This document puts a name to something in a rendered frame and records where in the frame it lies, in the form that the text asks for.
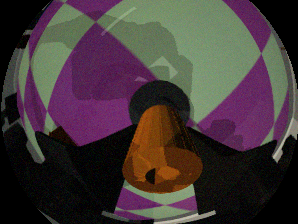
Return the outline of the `orange tapered knob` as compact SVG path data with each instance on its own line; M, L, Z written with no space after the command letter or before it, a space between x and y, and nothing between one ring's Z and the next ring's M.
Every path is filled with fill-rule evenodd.
M122 177L133 188L172 193L200 177L204 164L184 124L180 113L166 105L141 116L122 165Z

